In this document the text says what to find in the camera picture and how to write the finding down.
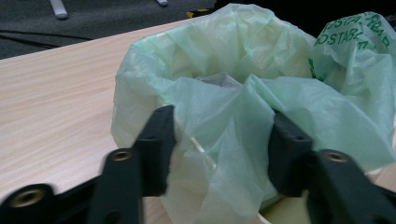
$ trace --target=dark floor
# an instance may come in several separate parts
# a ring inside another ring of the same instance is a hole
[[[50,0],[0,0],[0,30],[75,35],[91,39],[122,34],[188,19],[186,12],[213,7],[215,0],[64,0],[68,19],[55,18]],[[0,33],[0,59],[45,50],[4,39],[1,35],[66,46],[84,40],[43,35]]]

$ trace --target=table surface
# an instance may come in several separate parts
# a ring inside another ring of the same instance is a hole
[[[117,148],[110,126],[125,53],[185,22],[0,60],[0,200],[26,185],[50,183],[60,193],[99,175]],[[396,190],[395,174],[391,165],[375,183]],[[171,223],[158,198],[144,202],[146,223]]]

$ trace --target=green plastic bag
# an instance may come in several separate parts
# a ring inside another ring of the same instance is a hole
[[[230,4],[141,39],[116,76],[113,137],[129,147],[155,108],[175,105],[177,147],[162,197],[169,217],[176,224],[249,223],[276,196],[266,170],[273,109],[309,134],[314,150],[344,151],[364,171],[395,160],[396,37],[382,25],[389,45],[381,51],[359,49],[356,40],[332,49],[268,9]],[[372,42],[379,36],[365,35]],[[208,81],[214,75],[241,86]]]

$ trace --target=cable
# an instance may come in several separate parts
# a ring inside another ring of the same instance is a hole
[[[75,36],[75,35],[56,35],[56,34],[13,31],[13,30],[0,30],[0,33],[17,34],[17,35],[46,35],[46,36],[55,36],[55,37],[72,38],[72,39],[92,40],[91,38],[82,37],[82,36]],[[8,35],[0,35],[0,38],[6,39],[6,40],[15,41],[15,42],[22,43],[22,44],[25,44],[25,45],[40,47],[40,48],[44,48],[44,49],[55,49],[55,48],[61,47],[61,46],[58,46],[58,45],[42,43],[42,42],[37,42],[37,41],[33,41],[33,40],[28,40],[28,39],[23,39],[23,38],[18,38],[18,37],[12,37],[12,36],[8,36]]]
[[[82,36],[75,36],[75,35],[56,35],[56,34],[46,34],[46,33],[38,33],[38,32],[24,32],[24,31],[13,31],[13,30],[0,30],[0,33],[19,34],[19,35],[47,35],[47,36],[56,36],[56,37],[64,37],[64,38],[92,40],[91,38],[82,37]]]
[[[36,46],[36,47],[40,47],[40,48],[44,48],[44,49],[54,49],[54,48],[59,48],[60,47],[58,45],[41,43],[41,42],[36,42],[36,41],[33,41],[33,40],[15,38],[15,37],[6,36],[6,35],[0,35],[0,38],[6,39],[6,40],[16,41],[16,42],[19,42],[19,43],[22,43],[22,44]]]

